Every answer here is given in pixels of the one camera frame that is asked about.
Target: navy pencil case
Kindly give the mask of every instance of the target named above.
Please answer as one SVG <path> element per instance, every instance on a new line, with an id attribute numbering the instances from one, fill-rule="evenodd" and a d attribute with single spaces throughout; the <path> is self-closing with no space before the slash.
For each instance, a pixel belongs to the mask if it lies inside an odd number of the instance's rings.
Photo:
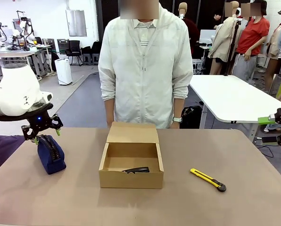
<path id="1" fill-rule="evenodd" d="M 57 173 L 66 168 L 64 152 L 50 135 L 38 137 L 38 155 L 48 174 Z"/>

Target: open box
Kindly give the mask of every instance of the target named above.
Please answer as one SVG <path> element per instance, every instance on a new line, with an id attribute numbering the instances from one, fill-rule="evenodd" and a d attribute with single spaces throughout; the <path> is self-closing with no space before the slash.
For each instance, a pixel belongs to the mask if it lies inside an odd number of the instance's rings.
<path id="1" fill-rule="evenodd" d="M 126 173 L 138 167 L 150 172 Z M 164 167 L 155 125 L 114 122 L 99 166 L 101 187 L 162 188 Z"/>

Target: beige coat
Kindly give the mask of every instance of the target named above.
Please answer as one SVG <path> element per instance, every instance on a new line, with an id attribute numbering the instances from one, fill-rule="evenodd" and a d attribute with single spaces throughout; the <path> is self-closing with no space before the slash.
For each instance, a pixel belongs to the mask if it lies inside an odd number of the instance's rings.
<path id="1" fill-rule="evenodd" d="M 269 40 L 269 44 L 271 45 L 269 48 L 268 57 L 271 59 L 278 59 L 279 54 L 279 48 L 278 48 L 278 39 L 281 33 L 281 25 L 277 28 L 277 30 L 273 33 L 271 36 L 271 39 Z"/>
<path id="2" fill-rule="evenodd" d="M 234 20 L 235 18 L 236 15 L 227 18 L 223 22 L 223 25 L 216 30 L 216 36 L 213 41 L 212 48 L 210 49 L 210 53 L 208 55 L 209 58 L 220 58 L 222 61 L 227 62 L 229 49 L 235 32 L 235 26 L 236 26 L 236 21 Z M 239 32 L 240 32 L 240 26 L 237 32 L 237 37 L 239 37 Z M 238 39 L 236 39 L 235 41 L 234 50 L 237 46 L 237 41 Z"/>

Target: yellow box cutter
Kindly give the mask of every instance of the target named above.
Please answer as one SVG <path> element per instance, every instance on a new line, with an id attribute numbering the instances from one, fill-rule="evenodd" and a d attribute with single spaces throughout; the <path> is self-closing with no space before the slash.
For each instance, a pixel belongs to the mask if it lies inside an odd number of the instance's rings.
<path id="1" fill-rule="evenodd" d="M 205 181 L 211 183 L 212 185 L 214 185 L 218 191 L 220 192 L 225 192 L 226 191 L 226 186 L 223 183 L 220 183 L 219 181 L 209 177 L 208 175 L 198 171 L 197 169 L 191 169 L 191 173 L 195 174 L 196 176 L 204 179 Z"/>

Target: wristwatch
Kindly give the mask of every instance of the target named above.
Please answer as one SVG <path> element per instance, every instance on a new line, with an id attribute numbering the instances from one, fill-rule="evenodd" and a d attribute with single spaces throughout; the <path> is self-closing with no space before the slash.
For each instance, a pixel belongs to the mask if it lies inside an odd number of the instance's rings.
<path id="1" fill-rule="evenodd" d="M 175 121 L 175 122 L 178 122 L 178 123 L 181 123 L 182 122 L 182 118 L 173 118 L 173 121 Z"/>

